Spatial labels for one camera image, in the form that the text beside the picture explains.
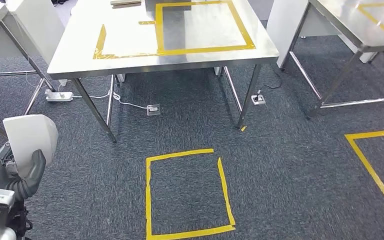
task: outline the yellow tape square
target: yellow tape square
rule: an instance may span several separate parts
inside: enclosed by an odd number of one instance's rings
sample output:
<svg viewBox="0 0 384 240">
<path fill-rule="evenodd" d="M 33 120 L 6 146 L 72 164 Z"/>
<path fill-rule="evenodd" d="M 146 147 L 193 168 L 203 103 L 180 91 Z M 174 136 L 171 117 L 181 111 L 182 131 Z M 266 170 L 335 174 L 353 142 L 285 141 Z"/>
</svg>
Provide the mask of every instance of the yellow tape square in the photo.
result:
<svg viewBox="0 0 384 240">
<path fill-rule="evenodd" d="M 175 240 L 175 239 L 184 239 L 184 238 L 196 238 L 201 236 L 220 234 L 228 231 L 235 230 L 235 219 L 232 214 L 231 205 L 229 202 L 228 196 L 228 187 L 226 184 L 225 173 L 223 171 L 222 166 L 222 158 L 219 157 L 217 161 L 218 172 L 220 174 L 221 180 L 221 188 L 223 190 L 224 200 L 226 203 L 227 216 L 229 218 L 229 225 L 213 227 L 203 230 L 194 230 L 194 231 L 186 231 L 186 232 L 178 232 L 178 233 L 169 233 L 169 234 L 152 234 L 152 209 L 151 209 L 151 162 L 158 160 L 165 160 L 170 158 L 184 157 L 189 155 L 196 154 L 213 154 L 214 149 L 206 148 L 206 149 L 198 149 L 191 151 L 183 151 L 176 152 L 170 154 L 164 154 L 159 156 L 147 157 L 146 158 L 146 190 L 145 190 L 145 201 L 146 201 L 146 240 Z"/>
<path fill-rule="evenodd" d="M 377 3 L 363 3 L 358 4 L 356 6 L 358 10 L 364 14 L 370 21 L 372 21 L 374 24 L 378 25 L 383 31 L 384 31 L 384 24 L 376 19 L 372 14 L 370 14 L 368 11 L 366 11 L 365 8 L 384 8 L 384 2 L 377 2 Z"/>
<path fill-rule="evenodd" d="M 381 178 L 375 172 L 375 170 L 373 169 L 372 165 L 367 160 L 367 158 L 364 156 L 363 152 L 360 150 L 360 148 L 357 146 L 357 144 L 355 142 L 355 140 L 357 140 L 357 139 L 368 139 L 368 138 L 384 137 L 384 131 L 374 131 L 374 132 L 363 132 L 363 133 L 345 134 L 345 137 L 348 140 L 349 144 L 351 145 L 352 149 L 354 149 L 354 151 L 357 154 L 358 158 L 360 158 L 360 161 L 363 163 L 363 165 L 367 169 L 368 173 L 373 178 L 374 182 L 379 187 L 380 191 L 382 191 L 382 193 L 384 195 L 384 183 L 382 182 Z"/>
<path fill-rule="evenodd" d="M 227 4 L 230 13 L 245 41 L 245 45 L 232 45 L 232 46 L 217 46 L 217 47 L 202 47 L 202 48 L 183 48 L 183 49 L 164 49 L 164 30 L 163 30 L 163 8 L 168 7 L 183 7 L 183 6 L 195 6 L 195 5 L 212 5 L 212 4 Z M 215 1 L 193 1 L 193 2 L 171 2 L 171 3 L 157 3 L 155 4 L 155 21 L 140 21 L 139 25 L 155 24 L 155 35 L 157 41 L 157 53 L 143 53 L 139 55 L 129 56 L 117 56 L 115 54 L 102 54 L 104 49 L 105 38 L 107 32 L 105 25 L 102 24 L 98 41 L 96 43 L 93 59 L 121 59 L 121 58 L 134 58 L 134 57 L 146 57 L 146 56 L 172 56 L 172 55 L 185 55 L 185 54 L 200 54 L 200 53 L 215 53 L 225 51 L 237 51 L 255 49 L 253 40 L 248 34 L 244 23 L 239 16 L 238 11 L 235 8 L 234 3 L 231 0 L 215 0 Z"/>
</svg>

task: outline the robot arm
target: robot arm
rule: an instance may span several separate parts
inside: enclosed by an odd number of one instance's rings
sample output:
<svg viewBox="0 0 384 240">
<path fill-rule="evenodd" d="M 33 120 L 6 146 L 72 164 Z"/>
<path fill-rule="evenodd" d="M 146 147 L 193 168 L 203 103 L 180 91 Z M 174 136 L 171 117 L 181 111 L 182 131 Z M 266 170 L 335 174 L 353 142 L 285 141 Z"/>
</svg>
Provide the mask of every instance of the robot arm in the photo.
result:
<svg viewBox="0 0 384 240">
<path fill-rule="evenodd" d="M 47 163 L 42 150 L 34 151 L 30 162 L 31 168 L 27 176 L 21 178 L 14 172 L 14 162 L 11 157 L 0 159 L 0 189 L 14 191 L 17 201 L 23 201 L 33 196 L 42 180 Z"/>
<path fill-rule="evenodd" d="M 9 142 L 0 148 L 0 240 L 24 239 L 32 229 L 24 200 L 39 188 L 58 139 L 55 123 L 44 115 L 3 120 Z"/>
</svg>

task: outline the power strip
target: power strip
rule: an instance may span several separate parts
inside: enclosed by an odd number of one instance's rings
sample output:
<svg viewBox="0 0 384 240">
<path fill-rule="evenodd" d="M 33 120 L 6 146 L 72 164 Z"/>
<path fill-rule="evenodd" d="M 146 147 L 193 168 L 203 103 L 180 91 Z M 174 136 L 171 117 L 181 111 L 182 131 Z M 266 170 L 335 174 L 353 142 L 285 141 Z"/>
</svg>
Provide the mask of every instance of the power strip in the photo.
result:
<svg viewBox="0 0 384 240">
<path fill-rule="evenodd" d="M 70 102 L 73 100 L 73 92 L 71 91 L 52 92 L 47 89 L 45 95 L 48 102 Z"/>
</svg>

